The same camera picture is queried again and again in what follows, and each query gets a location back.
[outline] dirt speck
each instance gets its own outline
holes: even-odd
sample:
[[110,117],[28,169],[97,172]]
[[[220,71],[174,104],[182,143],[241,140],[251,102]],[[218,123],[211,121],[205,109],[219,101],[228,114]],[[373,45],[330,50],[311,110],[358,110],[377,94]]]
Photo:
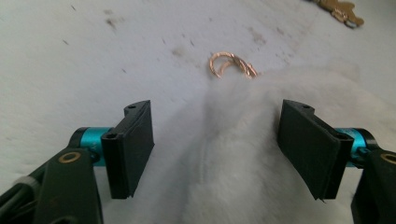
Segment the dirt speck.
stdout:
[[285,32],[283,32],[283,30],[281,30],[279,27],[276,27],[276,30],[277,30],[277,32],[278,32],[280,35],[284,35],[284,34],[285,34]]
[[262,37],[261,34],[257,33],[253,27],[248,27],[247,30],[251,33],[252,37],[253,37],[253,41],[254,43],[258,44],[258,45],[264,45],[267,43],[267,41],[264,39],[264,37]]
[[177,56],[178,58],[181,58],[184,56],[184,48],[183,47],[177,47],[172,49],[172,54]]
[[111,28],[113,28],[113,29],[115,29],[115,30],[116,30],[116,22],[117,22],[117,21],[115,21],[115,20],[113,20],[113,19],[107,19],[107,20],[106,20],[106,23],[107,23],[109,26],[111,26]]
[[103,10],[103,12],[105,12],[106,15],[112,15],[113,14],[113,11],[111,9]]

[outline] gold object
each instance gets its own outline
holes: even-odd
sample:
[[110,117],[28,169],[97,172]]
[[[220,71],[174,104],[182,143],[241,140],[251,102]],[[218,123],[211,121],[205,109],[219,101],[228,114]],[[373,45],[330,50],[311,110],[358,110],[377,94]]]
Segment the gold object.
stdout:
[[350,28],[356,28],[364,24],[362,18],[356,17],[353,13],[355,5],[350,2],[338,2],[338,0],[317,0],[318,5],[332,13],[340,22]]
[[78,160],[81,157],[79,152],[68,152],[59,158],[60,163],[69,163]]
[[[220,67],[219,71],[216,71],[215,66],[214,66],[214,61],[219,57],[227,57],[230,60],[225,62]],[[247,78],[254,78],[257,76],[256,70],[254,70],[253,66],[250,63],[246,63],[241,58],[239,58],[238,56],[236,56],[232,53],[224,52],[224,51],[218,52],[218,53],[213,54],[212,57],[210,57],[210,59],[209,59],[210,71],[213,73],[213,75],[215,75],[217,77],[221,77],[224,73],[224,70],[228,66],[233,65],[233,64],[238,65]]]
[[390,162],[392,164],[396,165],[396,156],[392,155],[392,154],[388,154],[388,153],[382,153],[381,154],[381,158],[384,161]]

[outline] fluffy white material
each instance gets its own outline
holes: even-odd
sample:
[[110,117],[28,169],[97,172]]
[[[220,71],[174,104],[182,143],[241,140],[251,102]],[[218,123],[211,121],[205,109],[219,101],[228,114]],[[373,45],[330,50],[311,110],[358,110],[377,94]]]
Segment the fluffy white material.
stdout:
[[276,143],[282,100],[313,106],[333,127],[365,128],[387,150],[395,145],[395,108],[363,90],[357,69],[340,62],[253,80],[226,75],[213,81],[201,132],[190,143],[183,222],[353,223],[361,171],[347,168],[336,200],[315,201]]

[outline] blue anodized part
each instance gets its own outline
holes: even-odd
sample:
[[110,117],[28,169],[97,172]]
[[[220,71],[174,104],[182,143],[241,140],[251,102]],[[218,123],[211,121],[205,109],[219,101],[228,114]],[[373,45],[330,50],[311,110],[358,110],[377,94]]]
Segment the blue anodized part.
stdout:
[[[339,133],[346,133],[354,139],[352,149],[350,150],[350,157],[352,159],[360,157],[361,155],[358,152],[359,148],[366,148],[366,141],[363,135],[352,128],[336,128],[335,130]],[[353,167],[354,165],[349,161],[346,166]]]
[[80,147],[87,148],[90,152],[93,152],[94,155],[99,156],[100,158],[99,161],[93,164],[94,166],[106,166],[101,136],[104,133],[108,133],[110,129],[111,128],[108,127],[89,128],[81,137],[81,141],[79,143]]

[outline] stain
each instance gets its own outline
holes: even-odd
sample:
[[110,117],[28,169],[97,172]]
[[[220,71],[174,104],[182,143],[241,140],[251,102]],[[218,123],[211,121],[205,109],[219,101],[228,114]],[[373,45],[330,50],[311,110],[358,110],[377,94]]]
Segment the stain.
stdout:
[[107,20],[106,20],[106,23],[109,25],[109,26],[111,26],[111,28],[113,28],[114,30],[117,30],[116,29],[116,23],[118,23],[118,22],[123,22],[124,21],[124,18],[123,17],[120,17],[120,18],[118,18],[118,19],[115,19],[115,18],[108,18]]
[[183,47],[177,47],[172,49],[172,54],[177,56],[178,58],[181,58],[184,56],[185,50]]
[[281,30],[279,27],[276,27],[276,30],[277,30],[277,32],[278,32],[280,35],[284,35],[284,34],[285,34],[285,32],[283,32],[283,30]]
[[267,41],[264,39],[264,37],[262,37],[261,34],[257,33],[253,27],[248,27],[247,30],[251,33],[251,35],[253,36],[253,41],[254,43],[258,44],[258,45],[264,45],[267,43]]
[[107,23],[109,26],[111,26],[111,28],[113,28],[113,29],[116,30],[116,24],[115,24],[115,21],[114,21],[113,19],[107,19],[107,20],[106,20],[106,23]]
[[113,11],[111,9],[106,9],[103,12],[105,12],[106,15],[112,15]]

